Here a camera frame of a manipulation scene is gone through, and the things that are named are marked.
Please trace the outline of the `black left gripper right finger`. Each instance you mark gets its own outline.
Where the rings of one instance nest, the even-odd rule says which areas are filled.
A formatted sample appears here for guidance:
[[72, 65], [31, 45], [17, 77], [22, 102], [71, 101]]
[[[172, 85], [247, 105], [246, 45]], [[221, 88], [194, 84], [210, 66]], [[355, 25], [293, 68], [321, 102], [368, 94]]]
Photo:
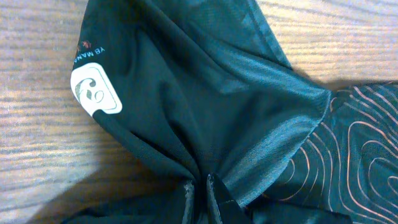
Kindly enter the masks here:
[[252, 224], [216, 174], [206, 180], [208, 221], [211, 224]]

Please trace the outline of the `black printed jersey shirt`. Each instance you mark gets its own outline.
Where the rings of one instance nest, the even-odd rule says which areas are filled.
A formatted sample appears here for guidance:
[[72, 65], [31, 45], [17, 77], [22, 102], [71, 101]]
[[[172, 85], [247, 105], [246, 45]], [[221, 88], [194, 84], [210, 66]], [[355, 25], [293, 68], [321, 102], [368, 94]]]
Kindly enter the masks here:
[[84, 110], [171, 192], [68, 223], [209, 223], [216, 174], [252, 223], [396, 223], [397, 85], [296, 74], [255, 1], [89, 0], [71, 74]]

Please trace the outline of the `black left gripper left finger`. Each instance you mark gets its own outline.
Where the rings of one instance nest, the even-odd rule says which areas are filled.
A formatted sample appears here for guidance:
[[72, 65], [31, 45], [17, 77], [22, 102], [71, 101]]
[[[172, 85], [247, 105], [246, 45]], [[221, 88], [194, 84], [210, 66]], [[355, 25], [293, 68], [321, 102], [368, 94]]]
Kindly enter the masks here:
[[195, 186], [192, 181], [183, 184], [183, 215], [182, 224], [195, 224], [197, 208], [195, 205]]

